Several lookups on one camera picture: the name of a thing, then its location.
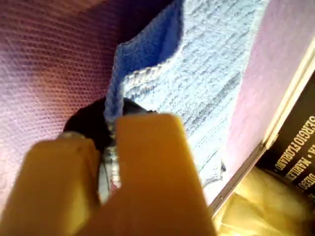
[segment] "black label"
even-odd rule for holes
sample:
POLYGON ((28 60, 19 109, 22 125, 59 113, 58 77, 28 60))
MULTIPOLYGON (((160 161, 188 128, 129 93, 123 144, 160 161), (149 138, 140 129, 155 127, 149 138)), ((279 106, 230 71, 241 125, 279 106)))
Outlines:
POLYGON ((282 176, 315 201, 315 73, 258 166, 282 176))

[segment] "yellow fabric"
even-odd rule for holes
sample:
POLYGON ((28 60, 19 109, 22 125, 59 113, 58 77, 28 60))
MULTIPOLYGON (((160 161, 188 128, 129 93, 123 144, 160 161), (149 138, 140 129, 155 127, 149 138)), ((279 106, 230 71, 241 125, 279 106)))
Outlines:
POLYGON ((313 208, 273 176, 253 168, 214 218, 220 236, 305 236, 313 208))
POLYGON ((177 117, 120 118, 117 143, 122 187, 102 207, 91 140, 35 145, 8 200, 1 235, 215 235, 177 117))

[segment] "blue towel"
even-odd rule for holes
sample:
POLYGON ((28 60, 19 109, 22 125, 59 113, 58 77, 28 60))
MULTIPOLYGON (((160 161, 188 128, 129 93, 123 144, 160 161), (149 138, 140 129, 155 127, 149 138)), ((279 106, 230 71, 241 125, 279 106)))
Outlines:
POLYGON ((114 130, 122 115, 124 96, 147 110, 181 116, 202 185, 219 180, 230 119, 267 2, 174 0, 117 47, 104 111, 109 126, 114 130))

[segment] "terry cloth fabric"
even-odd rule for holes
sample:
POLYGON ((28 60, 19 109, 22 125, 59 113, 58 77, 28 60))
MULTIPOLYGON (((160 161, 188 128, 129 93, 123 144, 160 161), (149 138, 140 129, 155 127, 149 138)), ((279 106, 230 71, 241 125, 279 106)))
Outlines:
POLYGON ((120 44, 104 116, 122 115, 123 97, 183 119, 203 186, 219 180, 221 150, 268 0, 174 0, 120 44))

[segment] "purple mesh fabric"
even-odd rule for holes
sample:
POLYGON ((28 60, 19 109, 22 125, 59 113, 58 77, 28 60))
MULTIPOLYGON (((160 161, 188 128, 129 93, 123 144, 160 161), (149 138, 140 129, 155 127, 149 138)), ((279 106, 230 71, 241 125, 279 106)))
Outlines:
POLYGON ((170 0, 0 0, 0 212, 23 156, 103 97, 116 46, 170 0))

